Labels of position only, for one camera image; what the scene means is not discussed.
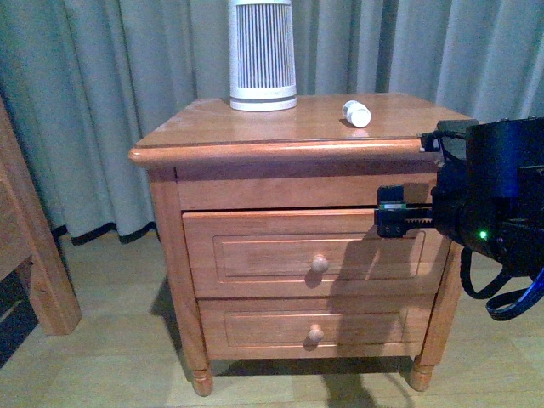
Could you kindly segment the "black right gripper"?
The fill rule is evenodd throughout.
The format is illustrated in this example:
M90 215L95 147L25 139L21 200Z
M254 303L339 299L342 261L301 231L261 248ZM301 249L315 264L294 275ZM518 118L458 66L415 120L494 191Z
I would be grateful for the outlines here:
M434 228L514 277L536 278L543 267L543 120L441 121L420 139L422 151L444 159L432 202L408 204L402 186L380 187L378 235Z

